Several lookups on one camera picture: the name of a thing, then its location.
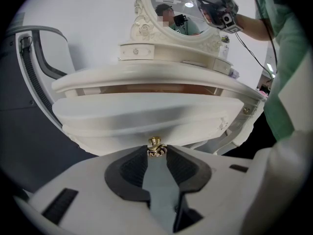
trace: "oval mirror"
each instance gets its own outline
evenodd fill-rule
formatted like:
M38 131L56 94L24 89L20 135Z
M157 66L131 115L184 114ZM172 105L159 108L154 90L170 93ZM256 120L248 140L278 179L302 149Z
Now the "oval mirror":
M195 0L151 0L151 3L157 20L180 34L197 36L210 27Z

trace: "small drawer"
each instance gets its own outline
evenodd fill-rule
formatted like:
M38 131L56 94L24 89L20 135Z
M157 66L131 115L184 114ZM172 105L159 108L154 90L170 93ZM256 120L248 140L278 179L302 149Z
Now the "small drawer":
M120 60L153 60L154 55L154 45L122 45L120 47Z
M231 65L220 59L215 59L213 70L229 75Z

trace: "gold knob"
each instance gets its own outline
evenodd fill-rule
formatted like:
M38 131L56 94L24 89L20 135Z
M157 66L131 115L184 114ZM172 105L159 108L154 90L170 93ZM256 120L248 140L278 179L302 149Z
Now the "gold knob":
M149 143L152 144L148 147L147 155L150 157L160 157L167 152L165 144L161 143L160 137L152 137L149 139Z
M250 112L250 109L249 109L249 108L244 108L244 109L243 109L243 113L244 113L245 115L247 115L249 112Z

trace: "person's arm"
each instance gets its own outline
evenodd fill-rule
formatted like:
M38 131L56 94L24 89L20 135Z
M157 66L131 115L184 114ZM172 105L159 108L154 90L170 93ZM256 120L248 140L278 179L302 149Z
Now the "person's arm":
M253 19L240 14L237 14L236 17L238 24L244 29L242 32L247 36L259 41L269 41L270 38L264 25L265 22L268 26L271 38L275 38L269 19Z

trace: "person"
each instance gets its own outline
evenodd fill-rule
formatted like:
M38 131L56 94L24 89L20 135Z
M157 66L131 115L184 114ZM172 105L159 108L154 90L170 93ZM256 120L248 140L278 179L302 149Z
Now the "person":
M190 18L187 18L188 21L184 22L183 25L177 26L174 21L175 14L172 7L165 3L159 4L155 8L155 12L159 17L162 17L162 21L174 31L189 36L200 34L199 28Z
M281 103L278 94L297 70L309 50L307 40L300 23L291 9L281 0L257 0L256 19L237 14L238 24L247 36L269 41L271 38L279 44L277 74L270 94L264 105L264 112L254 123L253 131L240 146L225 153L225 156L253 159L255 153L272 147L277 141L289 137L294 131L292 122Z

